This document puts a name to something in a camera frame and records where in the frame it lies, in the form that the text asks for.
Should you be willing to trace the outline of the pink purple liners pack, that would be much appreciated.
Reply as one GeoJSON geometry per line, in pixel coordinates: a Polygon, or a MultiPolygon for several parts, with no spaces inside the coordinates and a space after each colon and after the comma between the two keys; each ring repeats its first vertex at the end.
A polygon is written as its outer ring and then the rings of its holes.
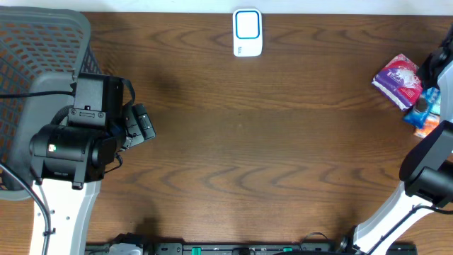
{"type": "Polygon", "coordinates": [[[406,111],[415,104],[423,90],[417,71],[415,63],[399,54],[373,77],[372,84],[401,111],[406,111]]]}

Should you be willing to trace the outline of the blue Oreo cookie pack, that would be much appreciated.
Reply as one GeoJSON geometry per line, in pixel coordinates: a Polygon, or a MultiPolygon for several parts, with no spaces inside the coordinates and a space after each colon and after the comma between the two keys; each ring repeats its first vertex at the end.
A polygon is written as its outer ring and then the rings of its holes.
{"type": "Polygon", "coordinates": [[[403,117],[403,120],[416,128],[423,128],[426,118],[429,116],[439,96],[440,90],[435,87],[422,91],[415,105],[403,117]]]}

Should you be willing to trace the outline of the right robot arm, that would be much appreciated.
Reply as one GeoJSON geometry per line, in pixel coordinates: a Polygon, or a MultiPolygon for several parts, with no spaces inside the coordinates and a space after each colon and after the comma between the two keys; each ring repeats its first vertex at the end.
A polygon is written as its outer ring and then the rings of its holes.
{"type": "Polygon", "coordinates": [[[389,199],[345,239],[348,254],[385,254],[413,224],[426,215],[447,214],[452,202],[452,33],[448,32],[417,72],[426,89],[440,91],[440,123],[406,156],[400,182],[389,199]]]}

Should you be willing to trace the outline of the small orange box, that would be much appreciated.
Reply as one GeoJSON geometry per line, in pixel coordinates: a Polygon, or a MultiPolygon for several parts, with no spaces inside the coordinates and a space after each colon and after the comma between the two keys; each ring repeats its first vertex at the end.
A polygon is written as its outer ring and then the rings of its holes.
{"type": "Polygon", "coordinates": [[[439,123],[440,117],[438,115],[429,114],[429,116],[425,119],[423,127],[417,127],[413,134],[416,137],[425,138],[439,125],[439,123]]]}

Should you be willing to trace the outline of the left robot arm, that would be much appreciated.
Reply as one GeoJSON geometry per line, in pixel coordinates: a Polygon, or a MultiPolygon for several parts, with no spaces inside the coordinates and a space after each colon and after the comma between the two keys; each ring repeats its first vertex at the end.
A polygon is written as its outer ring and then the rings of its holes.
{"type": "Polygon", "coordinates": [[[83,254],[94,203],[108,165],[155,138],[142,104],[98,111],[68,106],[30,141],[33,190],[41,199],[46,254],[83,254]]]}

